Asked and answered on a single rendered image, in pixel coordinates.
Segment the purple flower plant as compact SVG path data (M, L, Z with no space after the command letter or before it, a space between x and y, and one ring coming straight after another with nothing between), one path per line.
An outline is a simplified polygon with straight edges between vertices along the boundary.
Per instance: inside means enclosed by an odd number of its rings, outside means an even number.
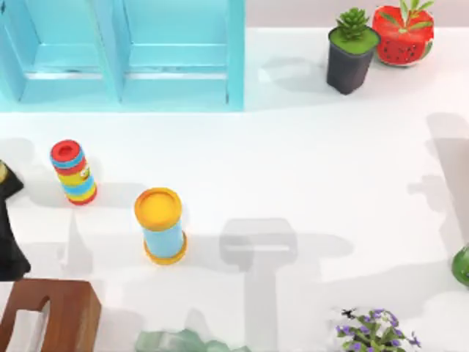
M340 309L332 320L333 352L422 352L415 333L405 333L383 308Z

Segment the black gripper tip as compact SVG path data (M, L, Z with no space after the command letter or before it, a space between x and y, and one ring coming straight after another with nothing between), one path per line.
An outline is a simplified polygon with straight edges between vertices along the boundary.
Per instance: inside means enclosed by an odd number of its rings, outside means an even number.
M0 282L15 282L30 272L31 265L19 247L10 225L7 199L23 189L16 174L0 160Z

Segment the dark grey plant pot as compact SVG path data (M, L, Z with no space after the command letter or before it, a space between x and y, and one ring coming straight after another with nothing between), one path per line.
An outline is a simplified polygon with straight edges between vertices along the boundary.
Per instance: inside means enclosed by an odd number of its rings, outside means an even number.
M368 26L366 11L353 7L340 14L328 33L327 83L348 95L364 83L380 35Z

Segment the light blue rack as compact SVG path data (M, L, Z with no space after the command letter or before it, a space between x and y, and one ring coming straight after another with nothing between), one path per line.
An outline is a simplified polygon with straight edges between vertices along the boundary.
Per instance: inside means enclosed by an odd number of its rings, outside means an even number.
M0 112L240 111L245 0L0 0Z

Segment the green round object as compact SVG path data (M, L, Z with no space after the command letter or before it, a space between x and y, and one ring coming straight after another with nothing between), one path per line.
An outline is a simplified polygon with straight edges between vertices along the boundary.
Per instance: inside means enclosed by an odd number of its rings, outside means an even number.
M469 243L454 255L451 272L459 283L469 287Z

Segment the brown wooden box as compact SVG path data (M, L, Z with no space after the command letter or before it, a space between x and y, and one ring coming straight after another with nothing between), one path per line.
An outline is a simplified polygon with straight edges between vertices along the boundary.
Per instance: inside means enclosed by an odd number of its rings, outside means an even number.
M22 279L13 284L0 320L0 352L14 331L20 310L49 316L40 352L93 352L101 303L90 282L66 279Z

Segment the red yellow blue striped can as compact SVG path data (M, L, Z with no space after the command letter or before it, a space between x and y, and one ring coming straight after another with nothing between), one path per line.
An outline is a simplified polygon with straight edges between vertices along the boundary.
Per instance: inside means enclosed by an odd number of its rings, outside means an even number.
M80 144L72 139L57 142L50 158L67 199L74 205L90 203L97 194L97 184Z

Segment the blue and yellow can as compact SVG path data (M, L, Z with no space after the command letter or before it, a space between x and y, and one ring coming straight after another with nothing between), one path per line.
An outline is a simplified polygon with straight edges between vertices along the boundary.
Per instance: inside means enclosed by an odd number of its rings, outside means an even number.
M182 203L169 188L149 188L135 201L134 213L144 233L144 250L158 265L180 261L187 249L182 229Z

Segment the red watermelon plant pot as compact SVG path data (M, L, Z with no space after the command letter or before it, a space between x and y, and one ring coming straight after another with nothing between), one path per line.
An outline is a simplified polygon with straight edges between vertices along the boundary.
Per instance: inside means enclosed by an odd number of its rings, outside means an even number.
M376 54L391 66L408 66L421 61L432 49L434 18L428 8L435 0L399 0L398 6L378 7L372 28L381 41Z

